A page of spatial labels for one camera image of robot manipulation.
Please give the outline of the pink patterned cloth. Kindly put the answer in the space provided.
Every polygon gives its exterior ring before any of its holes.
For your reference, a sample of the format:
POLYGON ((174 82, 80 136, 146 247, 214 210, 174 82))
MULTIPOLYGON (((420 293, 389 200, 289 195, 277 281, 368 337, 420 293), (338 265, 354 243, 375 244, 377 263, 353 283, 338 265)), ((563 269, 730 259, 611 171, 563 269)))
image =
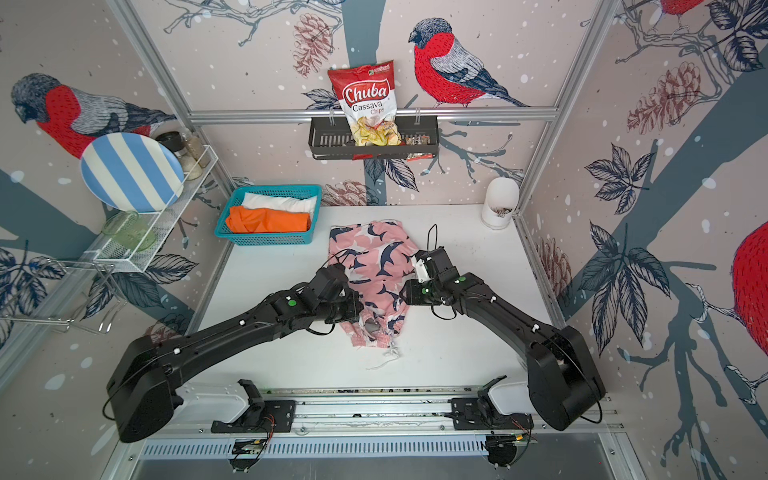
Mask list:
POLYGON ((398 220, 330 229, 329 259, 344 267, 349 287, 362 304, 362 311, 341 328, 354 347, 383 349, 385 364, 400 358, 397 340, 408 312, 400 291, 414 277, 411 259, 417 251, 398 220))

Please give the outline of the orange cloth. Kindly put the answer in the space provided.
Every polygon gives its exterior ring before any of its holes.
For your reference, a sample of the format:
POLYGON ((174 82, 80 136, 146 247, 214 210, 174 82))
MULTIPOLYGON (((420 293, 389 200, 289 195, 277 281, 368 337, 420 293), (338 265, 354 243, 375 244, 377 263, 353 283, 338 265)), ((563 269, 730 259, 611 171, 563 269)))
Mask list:
POLYGON ((231 207, 225 225, 234 234, 303 233, 310 229, 310 215, 267 208, 231 207))

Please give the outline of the white shorts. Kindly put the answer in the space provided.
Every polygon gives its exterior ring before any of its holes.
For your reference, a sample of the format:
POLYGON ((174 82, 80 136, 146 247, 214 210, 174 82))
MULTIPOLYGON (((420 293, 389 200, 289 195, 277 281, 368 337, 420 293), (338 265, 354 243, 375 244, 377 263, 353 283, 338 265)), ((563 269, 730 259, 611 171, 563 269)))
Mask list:
POLYGON ((317 197, 308 199, 296 199, 292 197, 273 197, 256 193, 246 193, 241 205, 247 209, 269 209, 290 213, 313 214, 317 204, 317 197))

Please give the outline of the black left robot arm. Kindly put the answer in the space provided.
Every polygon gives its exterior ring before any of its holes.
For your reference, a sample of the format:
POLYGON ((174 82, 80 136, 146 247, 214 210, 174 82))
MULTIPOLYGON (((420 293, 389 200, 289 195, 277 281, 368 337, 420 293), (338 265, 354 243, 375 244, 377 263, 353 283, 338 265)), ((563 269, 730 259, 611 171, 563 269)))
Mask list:
POLYGON ((208 368, 247 349, 307 330, 316 321, 334 325, 357 319, 358 292, 340 264, 322 267, 309 282, 265 297, 253 308, 190 335, 155 344, 149 335, 133 340, 110 377, 110 418, 124 443, 160 431, 183 404, 176 389, 208 368))

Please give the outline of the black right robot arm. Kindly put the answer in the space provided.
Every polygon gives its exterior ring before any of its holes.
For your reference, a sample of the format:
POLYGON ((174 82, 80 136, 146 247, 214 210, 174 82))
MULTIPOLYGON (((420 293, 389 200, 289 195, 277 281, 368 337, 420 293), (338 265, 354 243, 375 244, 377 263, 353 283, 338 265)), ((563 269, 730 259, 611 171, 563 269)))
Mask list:
POLYGON ((539 417, 564 431, 598 406, 606 389, 582 334, 557 328, 523 312, 495 293, 480 277, 460 273, 444 248, 419 250, 417 271, 400 297, 409 306, 448 306, 486 327, 523 361, 528 397, 539 417))

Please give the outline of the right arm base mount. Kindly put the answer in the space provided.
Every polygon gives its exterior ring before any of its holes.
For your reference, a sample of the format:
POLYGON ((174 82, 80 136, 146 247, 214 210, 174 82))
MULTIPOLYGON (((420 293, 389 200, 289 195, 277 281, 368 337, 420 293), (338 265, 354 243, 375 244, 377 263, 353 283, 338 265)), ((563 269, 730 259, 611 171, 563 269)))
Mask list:
POLYGON ((476 397, 452 398, 451 410, 445 417, 452 421, 453 428, 457 431, 532 430, 534 421, 530 413, 502 413, 492 401, 491 389, 510 385, 509 382, 504 384, 507 379, 506 375, 502 375, 489 381, 480 388, 476 397))

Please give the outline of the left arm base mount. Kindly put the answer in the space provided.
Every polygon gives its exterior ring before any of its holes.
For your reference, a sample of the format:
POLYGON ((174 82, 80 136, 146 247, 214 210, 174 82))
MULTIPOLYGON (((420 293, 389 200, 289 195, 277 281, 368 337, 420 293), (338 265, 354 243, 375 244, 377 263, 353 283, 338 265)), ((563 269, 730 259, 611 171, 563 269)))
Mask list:
POLYGON ((297 402, 295 400, 265 400, 256 385, 247 379, 238 384, 244 389, 248 406, 235 420, 215 420, 211 424, 214 434, 288 433, 292 429, 297 402))

